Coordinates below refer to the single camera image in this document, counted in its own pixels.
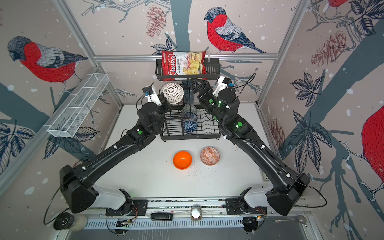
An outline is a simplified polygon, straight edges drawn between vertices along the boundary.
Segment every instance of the white wire shelf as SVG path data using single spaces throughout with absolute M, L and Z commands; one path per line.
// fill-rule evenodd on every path
M 48 129 L 52 136 L 73 137 L 109 83 L 104 73 L 94 73 L 88 77 L 78 93 L 70 94 L 73 99 Z

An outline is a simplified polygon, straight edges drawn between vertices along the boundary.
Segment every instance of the white table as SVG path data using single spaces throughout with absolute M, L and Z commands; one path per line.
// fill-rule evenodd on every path
M 267 144 L 254 104 L 240 104 L 239 114 L 245 118 Z M 124 105 L 107 147 L 116 143 L 124 129 L 135 126 L 138 116 L 134 105 Z M 200 160 L 200 151 L 214 147 L 220 160 L 207 166 Z M 179 151 L 192 155 L 192 165 L 179 170 L 173 156 Z M 146 148 L 121 161 L 105 173 L 96 185 L 109 189 L 125 189 L 132 197 L 236 197 L 247 187 L 265 192 L 272 184 L 263 182 L 257 164 L 240 148 L 221 136 L 216 139 L 173 140 L 163 142 L 158 135 Z

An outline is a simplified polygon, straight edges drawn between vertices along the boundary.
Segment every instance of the bird head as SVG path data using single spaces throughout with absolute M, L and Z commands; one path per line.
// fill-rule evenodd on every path
M 204 20 L 207 20 L 209 23 L 212 23 L 214 19 L 219 15 L 226 15 L 224 8 L 214 7 L 207 11 Z
M 25 61 L 24 47 L 32 41 L 29 38 L 23 36 L 17 36 L 11 39 L 8 43 L 9 56 L 11 56 L 13 61 L 20 60 Z

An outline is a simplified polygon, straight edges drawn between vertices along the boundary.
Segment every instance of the metal spoon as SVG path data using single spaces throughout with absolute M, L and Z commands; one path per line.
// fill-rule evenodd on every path
M 306 224 L 307 223 L 307 219 L 303 215 L 298 215 L 294 219 L 286 219 L 286 220 L 273 219 L 272 221 L 273 221 L 273 223 L 281 223 L 281 222 L 294 221 L 294 220 L 298 221 L 301 224 Z

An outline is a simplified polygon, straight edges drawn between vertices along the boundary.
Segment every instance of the white mesh basket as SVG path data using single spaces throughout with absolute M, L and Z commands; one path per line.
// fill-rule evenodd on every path
M 161 90 L 164 93 L 164 97 L 169 101 L 170 104 L 176 104 L 183 99 L 184 91 L 182 86 L 177 83 L 167 83 Z
M 48 129 L 54 137 L 73 137 L 89 111 L 109 83 L 107 74 L 94 73 Z

